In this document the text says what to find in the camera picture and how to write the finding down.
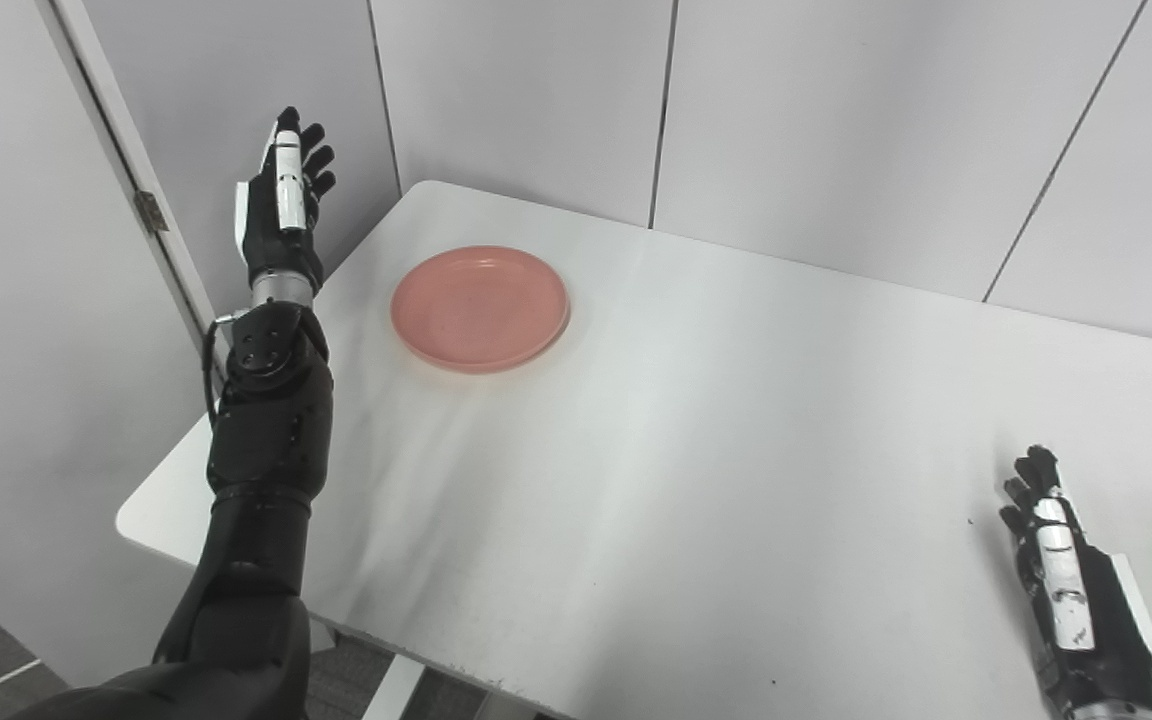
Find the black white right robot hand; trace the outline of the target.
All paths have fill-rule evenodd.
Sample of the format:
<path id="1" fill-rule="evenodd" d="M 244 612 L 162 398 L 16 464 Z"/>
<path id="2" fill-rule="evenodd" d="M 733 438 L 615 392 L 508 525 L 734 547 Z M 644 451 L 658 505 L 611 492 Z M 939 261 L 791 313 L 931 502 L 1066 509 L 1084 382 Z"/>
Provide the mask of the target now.
<path id="1" fill-rule="evenodd" d="M 1146 619 L 1120 564 L 1085 537 L 1058 457 L 1033 445 L 998 515 L 1036 630 L 1036 679 L 1059 719 L 1152 719 Z"/>

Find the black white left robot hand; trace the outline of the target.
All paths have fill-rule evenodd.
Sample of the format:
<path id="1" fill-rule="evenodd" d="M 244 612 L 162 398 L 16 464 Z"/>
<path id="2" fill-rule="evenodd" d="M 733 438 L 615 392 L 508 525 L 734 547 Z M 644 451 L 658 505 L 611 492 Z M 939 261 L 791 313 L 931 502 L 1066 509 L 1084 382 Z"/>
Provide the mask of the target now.
<path id="1" fill-rule="evenodd" d="M 236 242 L 248 281 L 291 272 L 320 291 L 324 265 L 314 249 L 314 228 L 323 197 L 338 185 L 329 169 L 335 152 L 321 124 L 303 126 L 300 111 L 288 106 L 274 120 L 262 150 L 260 168 L 236 188 Z"/>

